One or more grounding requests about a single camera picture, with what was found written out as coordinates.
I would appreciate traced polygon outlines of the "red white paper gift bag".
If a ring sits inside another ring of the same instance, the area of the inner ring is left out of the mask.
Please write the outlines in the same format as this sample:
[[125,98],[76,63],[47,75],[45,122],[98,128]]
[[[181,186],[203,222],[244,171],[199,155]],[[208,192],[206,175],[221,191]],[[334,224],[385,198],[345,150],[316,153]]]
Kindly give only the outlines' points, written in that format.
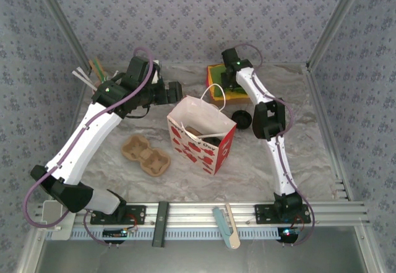
[[[173,149],[186,160],[210,175],[215,175],[230,154],[236,131],[236,123],[223,113],[223,105],[217,108],[203,97],[185,96],[168,114],[167,123]],[[199,137],[189,136],[184,128],[191,126],[202,135],[225,134],[220,145],[214,146]]]

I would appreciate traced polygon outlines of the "yellow red napkin stack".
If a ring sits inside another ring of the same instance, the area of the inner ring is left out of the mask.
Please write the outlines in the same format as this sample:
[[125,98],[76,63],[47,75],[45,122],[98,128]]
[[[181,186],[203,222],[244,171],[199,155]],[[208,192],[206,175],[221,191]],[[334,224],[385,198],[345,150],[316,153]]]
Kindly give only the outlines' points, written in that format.
[[[211,75],[210,75],[210,69],[212,67],[216,66],[216,65],[218,65],[218,64],[207,66],[207,78],[206,78],[206,85],[207,86],[216,85],[216,84],[212,83],[212,78],[211,78]],[[213,86],[211,86],[211,88],[209,89],[210,101],[214,105],[222,106],[223,105],[223,94],[222,94],[222,98],[214,97],[213,93],[212,93],[214,91]],[[229,104],[229,105],[251,103],[251,100],[250,100],[248,94],[241,87],[237,87],[237,88],[235,88],[233,90],[230,88],[230,91],[225,93],[225,96],[226,96],[226,104]]]

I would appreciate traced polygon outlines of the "black plastic cup lid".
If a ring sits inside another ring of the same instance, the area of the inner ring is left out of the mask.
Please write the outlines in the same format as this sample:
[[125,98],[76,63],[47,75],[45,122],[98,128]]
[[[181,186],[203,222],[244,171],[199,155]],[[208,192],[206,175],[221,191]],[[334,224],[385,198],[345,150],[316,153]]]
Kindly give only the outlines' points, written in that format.
[[249,128],[252,123],[252,116],[245,110],[235,111],[231,119],[236,123],[236,128],[240,130]]

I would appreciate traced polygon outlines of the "dark green flat bar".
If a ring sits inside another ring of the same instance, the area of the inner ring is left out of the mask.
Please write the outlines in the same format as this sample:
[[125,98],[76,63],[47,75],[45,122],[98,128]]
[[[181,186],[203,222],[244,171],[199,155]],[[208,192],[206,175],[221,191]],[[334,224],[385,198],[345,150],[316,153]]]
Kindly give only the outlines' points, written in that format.
[[158,203],[157,217],[155,221],[155,229],[152,240],[152,247],[154,248],[165,247],[166,224],[169,206],[170,203],[166,201],[160,201]]

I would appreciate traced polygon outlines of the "light blue plastic tool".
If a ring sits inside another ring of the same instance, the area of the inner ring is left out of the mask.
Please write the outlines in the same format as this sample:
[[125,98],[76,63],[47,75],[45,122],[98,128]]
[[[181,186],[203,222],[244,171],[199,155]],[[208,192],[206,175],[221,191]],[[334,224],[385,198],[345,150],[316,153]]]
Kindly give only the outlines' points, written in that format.
[[224,211],[222,211],[218,207],[215,207],[212,210],[212,213],[226,246],[230,249],[237,249],[240,243],[238,241],[238,235],[236,234],[235,225],[232,223],[232,228],[228,226],[228,221],[226,219]]

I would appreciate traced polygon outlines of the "flat wooden stick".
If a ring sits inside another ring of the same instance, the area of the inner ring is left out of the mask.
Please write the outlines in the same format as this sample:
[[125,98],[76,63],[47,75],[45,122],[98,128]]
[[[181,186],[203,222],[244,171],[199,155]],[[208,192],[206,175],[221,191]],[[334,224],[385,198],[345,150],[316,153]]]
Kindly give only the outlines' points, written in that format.
[[232,229],[232,232],[229,235],[230,245],[231,245],[232,249],[238,249],[240,247],[241,242],[239,239],[238,230],[237,230],[235,220],[233,217],[233,213],[231,211],[231,206],[229,203],[226,203],[226,210],[228,213],[228,217],[229,217],[231,229]]

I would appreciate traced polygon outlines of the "aluminium side rail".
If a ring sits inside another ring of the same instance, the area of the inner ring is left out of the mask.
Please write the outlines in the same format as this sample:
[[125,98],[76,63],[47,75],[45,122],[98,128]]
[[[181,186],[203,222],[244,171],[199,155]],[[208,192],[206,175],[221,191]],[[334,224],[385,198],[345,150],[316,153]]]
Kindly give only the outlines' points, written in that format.
[[80,137],[81,124],[79,123],[79,115],[81,106],[84,104],[84,97],[86,90],[91,90],[86,84],[79,93],[79,99],[77,102],[77,108],[73,114],[69,138],[59,153],[48,162],[48,167],[55,170],[53,173],[54,179],[58,183],[63,184],[63,188],[72,188],[80,183],[82,172],[87,165],[87,160],[84,161],[85,154],[80,156],[84,149],[77,147],[77,142]]
[[308,90],[311,96],[312,105],[317,116],[317,122],[321,132],[327,156],[329,158],[332,173],[336,179],[336,189],[340,200],[353,201],[353,192],[351,190],[347,173],[342,163],[340,152],[327,117],[324,102],[321,98],[319,87],[314,75],[310,71],[306,71],[306,80]]

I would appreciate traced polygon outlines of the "aluminium frame post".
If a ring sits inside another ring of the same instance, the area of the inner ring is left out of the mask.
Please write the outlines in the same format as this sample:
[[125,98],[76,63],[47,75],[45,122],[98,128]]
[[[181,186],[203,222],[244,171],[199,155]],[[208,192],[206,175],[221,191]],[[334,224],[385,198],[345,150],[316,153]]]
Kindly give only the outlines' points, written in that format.
[[324,31],[307,60],[306,66],[308,71],[312,72],[317,67],[354,1],[355,0],[338,0],[333,13],[326,23]]
[[43,0],[43,2],[47,6],[63,37],[69,44],[73,54],[77,58],[79,66],[81,66],[84,70],[89,71],[91,67],[88,63],[88,57],[85,54],[85,51],[80,41],[75,35],[71,24],[67,20],[66,15],[63,13],[61,6],[58,3],[58,0]]

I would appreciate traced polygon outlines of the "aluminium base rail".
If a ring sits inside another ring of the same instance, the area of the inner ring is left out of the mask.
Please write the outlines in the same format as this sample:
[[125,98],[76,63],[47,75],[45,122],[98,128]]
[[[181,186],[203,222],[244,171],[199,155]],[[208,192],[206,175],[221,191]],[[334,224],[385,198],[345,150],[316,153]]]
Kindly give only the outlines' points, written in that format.
[[[145,223],[138,225],[140,227],[149,228],[155,225],[157,217],[158,203],[156,202],[138,202],[136,205],[146,206]],[[269,227],[289,227],[292,224],[257,224],[254,212],[254,206],[258,202],[231,202],[231,211],[236,226],[239,227],[255,227],[258,225],[266,225]],[[323,227],[349,227],[356,225],[368,225],[370,223],[366,208],[362,202],[353,201],[335,201],[335,202],[312,202],[313,214],[311,215],[311,223],[297,223],[294,221],[294,227],[309,227],[312,223],[315,226]],[[218,207],[226,216],[230,223],[226,210],[226,203],[170,203],[167,218],[167,227],[170,228],[209,228],[215,227],[216,222],[212,210]],[[43,204],[34,207],[33,219],[44,223],[41,219],[43,213]],[[74,225],[82,225],[82,217],[84,210],[79,211],[75,215]]]

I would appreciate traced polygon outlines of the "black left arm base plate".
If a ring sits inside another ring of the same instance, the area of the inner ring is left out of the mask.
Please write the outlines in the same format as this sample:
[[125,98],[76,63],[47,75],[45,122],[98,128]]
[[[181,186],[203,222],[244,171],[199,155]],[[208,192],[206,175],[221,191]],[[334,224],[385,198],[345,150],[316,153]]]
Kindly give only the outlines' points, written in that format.
[[145,205],[120,205],[112,214],[93,211],[91,225],[143,225],[145,223]]

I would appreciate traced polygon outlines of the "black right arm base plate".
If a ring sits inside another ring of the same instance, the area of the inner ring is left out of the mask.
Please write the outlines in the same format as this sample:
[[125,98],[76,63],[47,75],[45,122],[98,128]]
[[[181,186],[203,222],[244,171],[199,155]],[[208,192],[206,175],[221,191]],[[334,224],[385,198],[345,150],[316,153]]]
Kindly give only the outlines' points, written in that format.
[[254,212],[257,224],[311,223],[311,215],[306,204],[300,207],[281,210],[275,204],[256,204]]

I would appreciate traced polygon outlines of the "white plastic bracket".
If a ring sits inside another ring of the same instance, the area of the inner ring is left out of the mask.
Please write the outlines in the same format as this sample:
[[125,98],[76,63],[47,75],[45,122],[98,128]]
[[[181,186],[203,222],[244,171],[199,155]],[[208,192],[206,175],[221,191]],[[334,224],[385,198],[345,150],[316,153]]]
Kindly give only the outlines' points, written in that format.
[[[53,223],[60,218],[66,208],[58,201],[45,201],[43,203],[42,221],[45,224]],[[75,213],[69,212],[57,225],[47,229],[50,240],[66,241],[71,237],[74,226]]]

